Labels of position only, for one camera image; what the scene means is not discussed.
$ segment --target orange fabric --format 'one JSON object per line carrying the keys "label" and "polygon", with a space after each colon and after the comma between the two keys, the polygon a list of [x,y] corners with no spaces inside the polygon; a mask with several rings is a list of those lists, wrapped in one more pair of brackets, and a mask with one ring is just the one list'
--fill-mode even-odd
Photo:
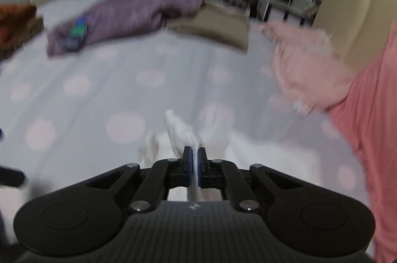
{"label": "orange fabric", "polygon": [[0,49],[13,46],[18,34],[36,15],[34,5],[0,5]]}

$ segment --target metal screw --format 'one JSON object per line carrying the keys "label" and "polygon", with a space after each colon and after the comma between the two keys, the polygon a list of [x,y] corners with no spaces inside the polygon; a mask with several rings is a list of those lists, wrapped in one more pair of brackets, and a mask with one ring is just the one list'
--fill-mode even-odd
{"label": "metal screw", "polygon": [[255,211],[259,208],[259,203],[256,200],[246,199],[239,203],[239,206],[245,211]]}
{"label": "metal screw", "polygon": [[145,211],[150,208],[150,203],[146,200],[136,200],[131,203],[130,207],[135,211]]}

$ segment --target white bedsheet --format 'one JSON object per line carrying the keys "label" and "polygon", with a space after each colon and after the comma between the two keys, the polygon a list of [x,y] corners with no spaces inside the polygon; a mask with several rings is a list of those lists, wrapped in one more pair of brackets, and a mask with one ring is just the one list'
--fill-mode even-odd
{"label": "white bedsheet", "polygon": [[[39,13],[48,30],[93,2],[56,0]],[[56,59],[46,43],[43,33],[1,65],[0,164],[29,180],[21,190],[0,188],[10,242],[13,217],[32,197],[144,164],[138,149],[149,131],[164,132],[167,109],[200,132],[209,159],[260,162],[368,204],[361,165],[326,115],[303,119],[279,95],[264,35],[250,32],[247,54],[166,30]],[[223,144],[211,144],[212,130],[222,130]]]}

